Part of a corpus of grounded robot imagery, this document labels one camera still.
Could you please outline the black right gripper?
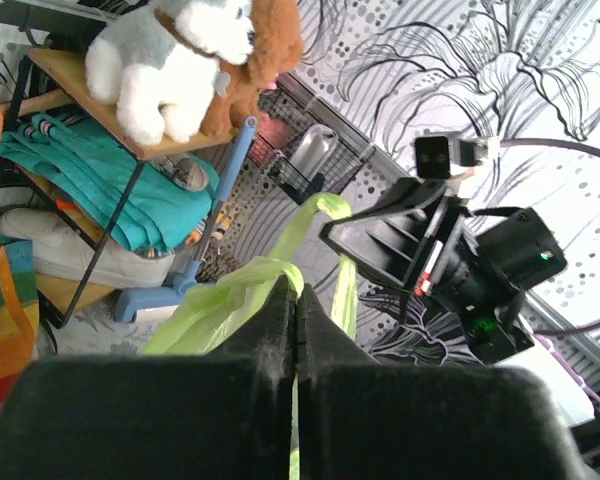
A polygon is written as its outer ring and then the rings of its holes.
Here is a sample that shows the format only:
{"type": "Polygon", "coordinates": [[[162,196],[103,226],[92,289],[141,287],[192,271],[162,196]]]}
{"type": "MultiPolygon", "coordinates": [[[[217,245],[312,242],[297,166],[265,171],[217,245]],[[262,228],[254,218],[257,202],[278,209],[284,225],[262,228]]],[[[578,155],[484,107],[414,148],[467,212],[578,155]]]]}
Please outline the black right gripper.
{"type": "Polygon", "coordinates": [[[326,223],[319,237],[364,278],[429,296],[447,269],[456,269],[471,216],[466,200],[447,199],[445,182],[401,178],[374,206],[326,223]]]}

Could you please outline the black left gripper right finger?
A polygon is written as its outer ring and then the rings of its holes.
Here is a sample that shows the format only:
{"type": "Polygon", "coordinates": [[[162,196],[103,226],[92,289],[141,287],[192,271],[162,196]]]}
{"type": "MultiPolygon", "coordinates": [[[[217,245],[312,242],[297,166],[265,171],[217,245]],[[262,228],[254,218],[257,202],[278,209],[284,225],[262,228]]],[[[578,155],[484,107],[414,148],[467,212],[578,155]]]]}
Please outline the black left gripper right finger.
{"type": "Polygon", "coordinates": [[[373,361],[306,288],[298,302],[303,479],[582,479],[548,388],[516,368],[373,361]]]}

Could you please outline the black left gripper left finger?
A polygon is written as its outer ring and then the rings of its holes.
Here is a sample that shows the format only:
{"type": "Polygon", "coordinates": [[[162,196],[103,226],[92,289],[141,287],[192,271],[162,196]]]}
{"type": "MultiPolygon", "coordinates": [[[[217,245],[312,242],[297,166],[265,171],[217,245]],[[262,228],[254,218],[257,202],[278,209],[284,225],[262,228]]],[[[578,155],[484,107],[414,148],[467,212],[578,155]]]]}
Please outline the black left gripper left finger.
{"type": "Polygon", "coordinates": [[[0,479],[285,479],[292,289],[201,356],[56,356],[0,412],[0,479]]]}

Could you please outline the green trash bag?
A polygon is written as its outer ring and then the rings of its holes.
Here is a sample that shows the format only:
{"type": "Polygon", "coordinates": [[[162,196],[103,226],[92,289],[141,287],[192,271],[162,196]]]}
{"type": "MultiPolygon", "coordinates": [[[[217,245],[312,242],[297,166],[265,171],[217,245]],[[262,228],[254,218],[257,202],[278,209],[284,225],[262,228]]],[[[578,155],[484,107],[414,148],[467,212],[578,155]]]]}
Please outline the green trash bag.
{"type": "Polygon", "coordinates": [[[197,284],[156,330],[141,352],[146,355],[202,355],[228,339],[263,307],[278,278],[287,279],[293,299],[304,291],[304,278],[292,257],[304,241],[314,216],[332,220],[352,216],[350,205],[332,193],[312,195],[292,216],[274,247],[214,284],[197,284]]]}

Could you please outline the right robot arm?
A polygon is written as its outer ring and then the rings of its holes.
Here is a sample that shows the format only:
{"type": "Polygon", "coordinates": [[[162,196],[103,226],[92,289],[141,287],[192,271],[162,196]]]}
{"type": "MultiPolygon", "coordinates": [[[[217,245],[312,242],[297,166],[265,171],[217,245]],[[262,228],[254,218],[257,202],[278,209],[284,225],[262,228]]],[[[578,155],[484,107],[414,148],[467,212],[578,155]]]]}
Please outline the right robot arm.
{"type": "Polygon", "coordinates": [[[491,215],[496,225],[473,235],[465,225],[472,211],[444,181],[403,178],[320,236],[370,281],[363,302],[394,319],[368,345],[371,356],[527,369],[556,395],[584,456],[597,458],[600,397],[550,335],[521,317],[527,293],[566,268],[564,253],[535,210],[496,207],[491,215]]]}

